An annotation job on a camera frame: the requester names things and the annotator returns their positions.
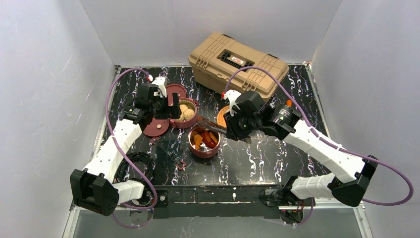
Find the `steamed bun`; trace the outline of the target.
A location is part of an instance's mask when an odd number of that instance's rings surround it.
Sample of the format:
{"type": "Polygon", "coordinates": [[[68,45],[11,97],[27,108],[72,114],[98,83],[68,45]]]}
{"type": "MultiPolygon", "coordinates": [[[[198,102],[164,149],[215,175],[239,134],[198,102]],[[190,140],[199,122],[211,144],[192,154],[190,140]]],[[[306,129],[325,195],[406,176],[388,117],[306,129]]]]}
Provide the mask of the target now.
{"type": "Polygon", "coordinates": [[[193,109],[186,109],[182,112],[182,116],[185,121],[191,120],[195,116],[195,111],[193,109]]]}
{"type": "Polygon", "coordinates": [[[181,110],[181,112],[182,112],[182,113],[183,113],[184,111],[186,111],[186,110],[188,110],[188,109],[189,109],[189,107],[188,107],[187,105],[185,105],[185,104],[180,104],[179,108],[180,108],[180,110],[181,110]]]}

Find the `metal food tongs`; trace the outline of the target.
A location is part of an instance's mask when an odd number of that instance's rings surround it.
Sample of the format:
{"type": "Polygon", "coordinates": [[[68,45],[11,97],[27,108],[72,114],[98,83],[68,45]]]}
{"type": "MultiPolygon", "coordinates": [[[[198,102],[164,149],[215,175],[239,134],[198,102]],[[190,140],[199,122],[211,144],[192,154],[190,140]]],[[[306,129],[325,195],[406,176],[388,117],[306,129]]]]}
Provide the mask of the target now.
{"type": "Polygon", "coordinates": [[[207,118],[198,117],[197,120],[198,126],[202,129],[207,129],[211,131],[218,132],[220,134],[226,135],[227,134],[227,128],[223,127],[207,118]]]}

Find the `fried chicken pieces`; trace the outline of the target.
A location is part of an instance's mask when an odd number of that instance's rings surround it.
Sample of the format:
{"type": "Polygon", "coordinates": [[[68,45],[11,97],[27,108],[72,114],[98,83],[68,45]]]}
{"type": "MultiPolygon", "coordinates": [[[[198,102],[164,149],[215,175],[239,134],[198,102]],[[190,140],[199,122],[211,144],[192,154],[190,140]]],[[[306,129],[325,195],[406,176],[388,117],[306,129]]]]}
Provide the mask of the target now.
{"type": "Polygon", "coordinates": [[[194,142],[194,148],[197,150],[200,150],[203,144],[202,132],[193,131],[191,134],[191,138],[193,139],[193,142],[194,142]]]}

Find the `red sausage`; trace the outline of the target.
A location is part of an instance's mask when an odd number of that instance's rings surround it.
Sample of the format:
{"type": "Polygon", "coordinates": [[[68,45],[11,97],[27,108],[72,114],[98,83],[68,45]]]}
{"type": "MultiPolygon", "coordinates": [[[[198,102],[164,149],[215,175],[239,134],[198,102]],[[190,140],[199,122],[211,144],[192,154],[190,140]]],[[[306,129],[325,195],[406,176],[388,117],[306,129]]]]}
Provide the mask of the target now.
{"type": "Polygon", "coordinates": [[[206,138],[204,138],[203,143],[210,149],[213,149],[217,146],[217,142],[214,142],[212,139],[207,140],[206,138]]]}

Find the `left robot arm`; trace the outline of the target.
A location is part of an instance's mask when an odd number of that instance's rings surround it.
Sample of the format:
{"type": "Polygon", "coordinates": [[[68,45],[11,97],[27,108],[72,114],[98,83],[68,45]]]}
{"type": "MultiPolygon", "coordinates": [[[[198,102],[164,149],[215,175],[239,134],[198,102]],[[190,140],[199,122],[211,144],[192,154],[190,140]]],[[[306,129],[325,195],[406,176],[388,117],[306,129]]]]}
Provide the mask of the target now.
{"type": "Polygon", "coordinates": [[[140,199],[145,182],[113,183],[115,174],[131,145],[153,119],[178,118],[179,104],[170,105],[167,82],[158,77],[139,86],[136,97],[125,106],[105,144],[84,169],[75,169],[70,184],[75,205],[109,216],[121,203],[140,199]]]}

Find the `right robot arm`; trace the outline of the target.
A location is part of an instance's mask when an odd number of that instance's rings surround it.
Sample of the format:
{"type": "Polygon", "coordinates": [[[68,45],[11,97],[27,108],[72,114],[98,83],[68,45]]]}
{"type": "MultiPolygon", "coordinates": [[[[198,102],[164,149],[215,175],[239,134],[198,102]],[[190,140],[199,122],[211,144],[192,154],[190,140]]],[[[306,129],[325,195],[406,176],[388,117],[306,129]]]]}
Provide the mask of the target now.
{"type": "Polygon", "coordinates": [[[251,132],[259,130],[301,149],[330,170],[323,176],[290,178],[283,188],[283,197],[335,198],[351,207],[360,204],[376,170],[375,163],[344,153],[342,146],[308,126],[288,104],[276,108],[267,105],[254,91],[228,90],[222,98],[229,102],[223,115],[227,138],[246,141],[251,132]]]}

